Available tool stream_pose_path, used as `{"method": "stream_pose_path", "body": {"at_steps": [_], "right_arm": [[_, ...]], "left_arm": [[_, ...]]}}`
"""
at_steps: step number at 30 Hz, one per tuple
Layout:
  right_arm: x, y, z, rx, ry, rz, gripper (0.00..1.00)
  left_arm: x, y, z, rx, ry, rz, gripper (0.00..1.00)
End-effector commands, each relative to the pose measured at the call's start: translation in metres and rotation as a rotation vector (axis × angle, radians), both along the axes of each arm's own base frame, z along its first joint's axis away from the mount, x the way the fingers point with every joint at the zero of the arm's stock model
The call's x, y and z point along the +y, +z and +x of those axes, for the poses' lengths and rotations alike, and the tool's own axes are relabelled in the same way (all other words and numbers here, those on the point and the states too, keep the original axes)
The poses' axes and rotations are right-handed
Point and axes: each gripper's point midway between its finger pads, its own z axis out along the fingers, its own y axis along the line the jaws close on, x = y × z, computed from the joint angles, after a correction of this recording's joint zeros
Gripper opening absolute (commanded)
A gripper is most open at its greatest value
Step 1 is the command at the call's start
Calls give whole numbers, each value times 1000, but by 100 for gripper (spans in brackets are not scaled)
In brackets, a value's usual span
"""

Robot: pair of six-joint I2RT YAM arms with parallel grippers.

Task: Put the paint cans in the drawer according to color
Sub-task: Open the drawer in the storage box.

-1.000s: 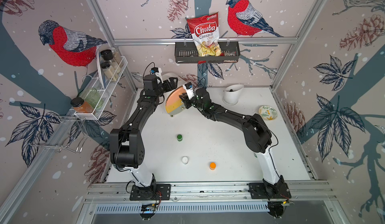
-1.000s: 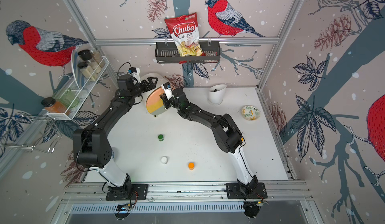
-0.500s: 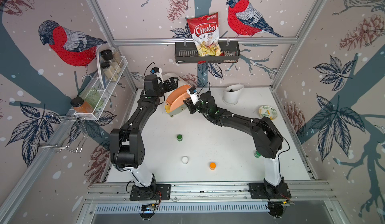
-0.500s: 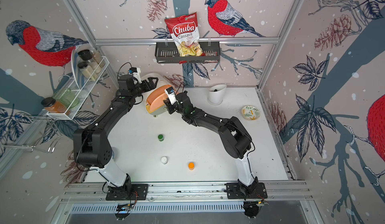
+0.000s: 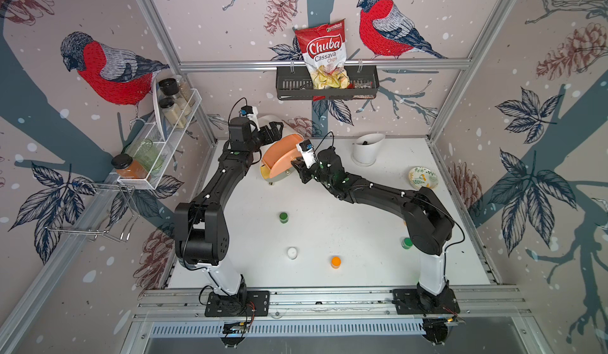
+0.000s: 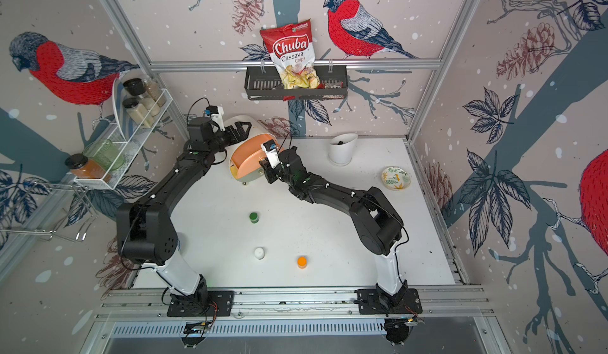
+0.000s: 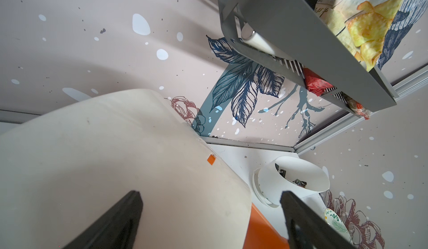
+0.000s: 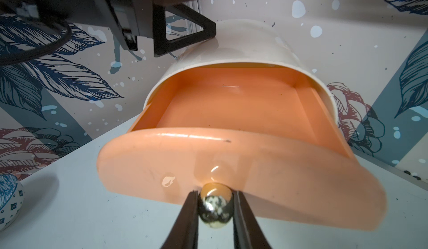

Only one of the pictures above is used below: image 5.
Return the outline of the orange paint can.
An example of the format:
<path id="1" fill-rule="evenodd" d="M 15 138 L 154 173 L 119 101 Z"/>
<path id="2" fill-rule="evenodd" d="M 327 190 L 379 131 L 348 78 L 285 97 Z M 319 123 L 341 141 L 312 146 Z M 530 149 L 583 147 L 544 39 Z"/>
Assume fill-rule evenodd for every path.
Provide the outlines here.
<path id="1" fill-rule="evenodd" d="M 333 268 L 335 268 L 335 269 L 340 268 L 341 263 L 342 263 L 342 261 L 341 261 L 341 258 L 340 258 L 340 257 L 338 257 L 338 256 L 333 256 L 333 257 L 331 258 L 330 264 L 331 264 L 331 266 L 332 266 Z"/>

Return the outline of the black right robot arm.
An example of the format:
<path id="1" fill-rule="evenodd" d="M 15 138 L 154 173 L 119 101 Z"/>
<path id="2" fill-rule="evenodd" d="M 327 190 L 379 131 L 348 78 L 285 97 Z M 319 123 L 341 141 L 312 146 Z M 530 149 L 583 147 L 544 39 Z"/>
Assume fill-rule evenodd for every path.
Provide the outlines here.
<path id="1" fill-rule="evenodd" d="M 349 173 L 331 146 L 315 151 L 311 141 L 297 145 L 299 156 L 291 161 L 302 183 L 316 181 L 336 199 L 378 208 L 402 218 L 413 245 L 422 252 L 422 295 L 437 297 L 447 289 L 446 244 L 452 238 L 454 219 L 434 191 L 422 187 L 402 190 L 372 182 Z"/>

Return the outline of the orange top drawer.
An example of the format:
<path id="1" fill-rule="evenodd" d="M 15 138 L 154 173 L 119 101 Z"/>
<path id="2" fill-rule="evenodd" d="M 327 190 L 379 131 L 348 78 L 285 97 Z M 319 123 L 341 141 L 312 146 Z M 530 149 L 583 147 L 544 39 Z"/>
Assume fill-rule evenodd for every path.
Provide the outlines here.
<path id="1" fill-rule="evenodd" d="M 302 135 L 290 134 L 280 141 L 262 148 L 261 176 L 266 181 L 275 181 L 292 168 L 291 162 L 302 157 L 298 150 Z"/>

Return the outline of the white round drawer cabinet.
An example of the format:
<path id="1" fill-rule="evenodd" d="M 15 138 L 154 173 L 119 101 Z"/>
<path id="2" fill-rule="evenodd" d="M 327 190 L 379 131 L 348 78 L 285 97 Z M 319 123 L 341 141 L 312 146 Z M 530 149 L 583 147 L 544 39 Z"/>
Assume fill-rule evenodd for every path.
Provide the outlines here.
<path id="1" fill-rule="evenodd" d="M 278 116 L 273 115 L 262 116 L 258 121 L 261 127 L 269 124 L 271 121 L 283 122 Z M 288 137 L 290 129 L 285 123 L 283 124 L 283 138 L 276 143 L 261 148 L 262 157 L 260 166 L 265 164 L 272 170 L 272 179 L 271 181 L 267 181 L 270 185 L 273 185 L 277 177 L 281 179 L 282 173 L 285 171 L 283 164 L 280 164 L 280 160 L 288 152 L 287 141 L 284 139 Z"/>

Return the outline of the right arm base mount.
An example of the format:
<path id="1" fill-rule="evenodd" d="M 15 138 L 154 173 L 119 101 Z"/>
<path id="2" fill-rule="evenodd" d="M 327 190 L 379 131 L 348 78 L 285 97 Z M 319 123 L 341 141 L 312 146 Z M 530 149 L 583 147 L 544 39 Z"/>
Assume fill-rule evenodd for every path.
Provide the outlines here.
<path id="1" fill-rule="evenodd" d="M 393 301 L 399 315 L 459 314 L 460 307 L 454 291 L 446 286 L 438 295 L 422 287 L 392 290 Z"/>

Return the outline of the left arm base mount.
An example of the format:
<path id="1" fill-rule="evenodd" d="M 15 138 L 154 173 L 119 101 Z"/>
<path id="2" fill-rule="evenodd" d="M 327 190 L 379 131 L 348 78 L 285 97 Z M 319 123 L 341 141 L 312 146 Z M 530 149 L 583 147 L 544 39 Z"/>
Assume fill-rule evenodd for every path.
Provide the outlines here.
<path id="1" fill-rule="evenodd" d="M 248 291 L 245 298 L 211 292 L 204 302 L 207 318 L 266 317 L 269 314 L 270 292 Z"/>

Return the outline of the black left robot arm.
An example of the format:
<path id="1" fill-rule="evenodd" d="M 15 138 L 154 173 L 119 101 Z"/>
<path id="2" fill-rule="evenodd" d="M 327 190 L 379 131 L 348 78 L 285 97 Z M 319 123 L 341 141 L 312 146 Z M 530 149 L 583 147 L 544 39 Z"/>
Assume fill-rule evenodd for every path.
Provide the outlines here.
<path id="1" fill-rule="evenodd" d="M 254 164 L 254 154 L 280 141 L 283 127 L 280 121 L 259 127 L 247 116 L 232 119 L 215 174 L 199 195 L 174 211 L 177 258 L 187 270 L 206 273 L 215 294 L 229 300 L 245 302 L 247 290 L 244 276 L 227 258 L 230 234 L 224 209 Z"/>

